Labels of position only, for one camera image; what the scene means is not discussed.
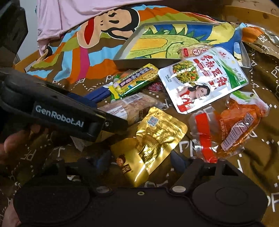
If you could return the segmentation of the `person's left hand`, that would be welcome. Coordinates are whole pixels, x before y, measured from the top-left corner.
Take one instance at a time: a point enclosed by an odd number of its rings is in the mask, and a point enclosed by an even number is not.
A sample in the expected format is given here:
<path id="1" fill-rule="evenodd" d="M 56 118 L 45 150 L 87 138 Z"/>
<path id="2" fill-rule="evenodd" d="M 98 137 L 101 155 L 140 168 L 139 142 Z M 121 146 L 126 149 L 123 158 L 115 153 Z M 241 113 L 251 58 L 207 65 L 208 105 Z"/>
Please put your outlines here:
<path id="1" fill-rule="evenodd" d="M 38 133 L 40 129 L 40 125 L 34 124 L 29 130 L 20 130 L 9 135 L 6 140 L 1 143 L 1 164 L 5 164 L 9 153 L 15 151 L 21 144 L 26 143 L 31 133 Z"/>

